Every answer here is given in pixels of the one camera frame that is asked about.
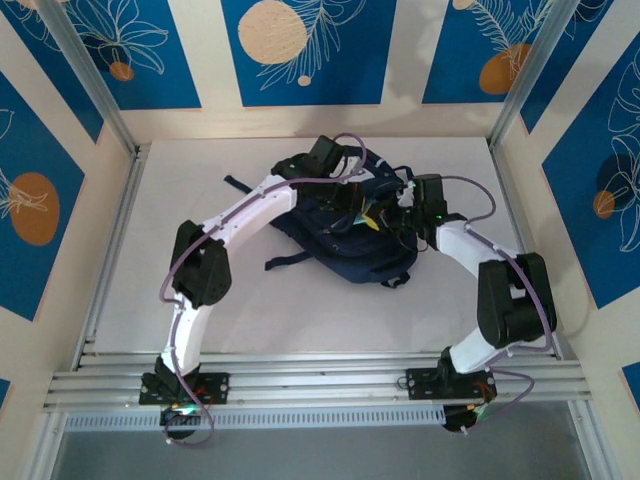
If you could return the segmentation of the navy blue student backpack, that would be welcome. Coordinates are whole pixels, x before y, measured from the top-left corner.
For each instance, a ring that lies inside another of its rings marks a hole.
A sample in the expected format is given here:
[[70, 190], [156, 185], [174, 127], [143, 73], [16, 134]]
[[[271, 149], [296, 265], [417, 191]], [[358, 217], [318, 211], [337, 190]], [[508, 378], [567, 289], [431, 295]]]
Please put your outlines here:
[[301, 248], [295, 255], [274, 257], [266, 271], [315, 259], [333, 273], [354, 284], [379, 283], [396, 288], [410, 280], [409, 269], [418, 257], [417, 235], [397, 233], [385, 226], [367, 225], [362, 213], [384, 216], [397, 202], [396, 192], [406, 183], [386, 160], [369, 150], [368, 172], [361, 180], [361, 200], [348, 211], [296, 207], [270, 225], [294, 240]]

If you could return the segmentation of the aluminium frame post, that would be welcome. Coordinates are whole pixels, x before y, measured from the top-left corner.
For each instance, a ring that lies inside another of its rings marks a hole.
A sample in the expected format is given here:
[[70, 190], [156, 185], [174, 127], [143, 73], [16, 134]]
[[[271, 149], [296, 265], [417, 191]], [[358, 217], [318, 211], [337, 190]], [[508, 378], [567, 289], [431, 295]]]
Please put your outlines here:
[[606, 457], [601, 447], [587, 401], [568, 402], [573, 424], [592, 480], [609, 480]]
[[51, 480], [68, 414], [51, 412], [40, 415], [36, 443], [23, 480]]
[[552, 2], [549, 15], [541, 25], [539, 34], [534, 40], [520, 72], [503, 102], [497, 120], [489, 132], [487, 142], [491, 154], [500, 146], [511, 124], [528, 99], [579, 2], [580, 0], [554, 0]]
[[34, 0], [36, 10], [60, 48], [84, 91], [110, 127], [131, 161], [137, 158], [138, 144], [128, 129], [107, 84], [80, 36], [57, 0]]

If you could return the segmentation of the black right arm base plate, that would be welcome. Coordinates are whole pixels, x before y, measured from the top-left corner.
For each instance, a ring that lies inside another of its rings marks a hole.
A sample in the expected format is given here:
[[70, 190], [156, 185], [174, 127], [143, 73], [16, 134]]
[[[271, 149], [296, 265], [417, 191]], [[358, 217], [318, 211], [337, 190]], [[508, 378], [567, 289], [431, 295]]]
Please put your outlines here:
[[486, 371], [459, 374], [446, 373], [438, 368], [406, 370], [410, 400], [464, 400], [492, 401], [497, 396], [494, 377]]

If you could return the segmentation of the wide grooved aluminium frame beam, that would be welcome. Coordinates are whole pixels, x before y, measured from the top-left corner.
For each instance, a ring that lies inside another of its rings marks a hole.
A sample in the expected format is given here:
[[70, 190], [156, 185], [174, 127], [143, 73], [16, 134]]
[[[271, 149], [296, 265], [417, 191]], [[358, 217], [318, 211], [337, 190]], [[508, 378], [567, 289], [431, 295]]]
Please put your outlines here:
[[[254, 371], [231, 373], [228, 407], [298, 407], [406, 404], [400, 370], [311, 372]], [[581, 368], [574, 362], [557, 365], [507, 366], [494, 371], [498, 402], [523, 393], [534, 381], [527, 401], [583, 401], [593, 398]], [[44, 400], [46, 411], [137, 409], [142, 382], [133, 375], [80, 376], [57, 374]]]

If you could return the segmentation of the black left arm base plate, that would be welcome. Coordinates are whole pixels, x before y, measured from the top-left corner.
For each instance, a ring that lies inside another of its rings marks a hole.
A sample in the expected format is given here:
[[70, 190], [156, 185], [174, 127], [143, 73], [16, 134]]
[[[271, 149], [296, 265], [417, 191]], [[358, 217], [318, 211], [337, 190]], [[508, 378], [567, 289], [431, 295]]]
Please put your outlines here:
[[172, 372], [164, 376], [157, 373], [144, 373], [141, 381], [138, 399], [140, 405], [195, 404], [184, 384], [205, 406], [227, 403], [229, 391], [227, 373], [192, 373], [185, 376], [183, 382], [180, 382]]

